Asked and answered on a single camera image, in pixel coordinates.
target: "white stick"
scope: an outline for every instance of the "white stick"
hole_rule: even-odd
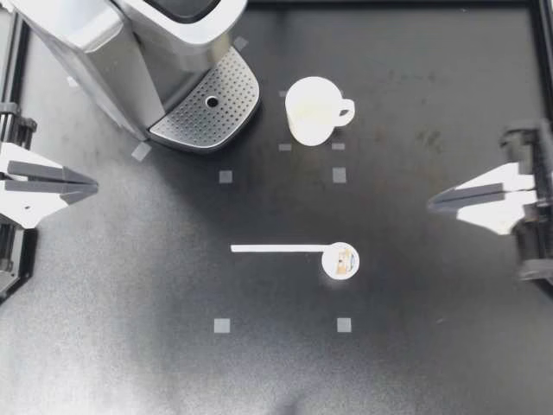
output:
[[[328,245],[231,245],[232,252],[324,252]]]

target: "mug handle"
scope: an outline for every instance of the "mug handle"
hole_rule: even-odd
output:
[[[342,111],[347,111],[344,115],[339,115],[336,119],[336,127],[343,127],[352,122],[355,117],[355,103],[350,99],[342,100]]]

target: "drip tray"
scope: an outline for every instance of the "drip tray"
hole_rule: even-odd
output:
[[[227,144],[259,103],[259,84],[231,48],[198,86],[150,128],[152,139],[181,150],[208,152]]]

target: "coffee maker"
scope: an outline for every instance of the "coffee maker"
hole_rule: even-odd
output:
[[[208,152],[257,108],[231,44],[247,0],[11,0],[67,72],[139,140]]]

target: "black mat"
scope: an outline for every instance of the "black mat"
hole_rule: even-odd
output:
[[[504,162],[505,124],[543,116],[527,11],[250,10],[235,35],[258,115],[213,156],[143,163],[32,41],[34,150],[101,190],[42,222],[35,277],[0,308],[3,412],[548,413],[552,298],[516,281],[512,240],[425,210]],[[343,151],[287,131],[279,93],[315,74],[357,103]],[[342,284],[316,254],[229,249],[339,240],[361,256]]]

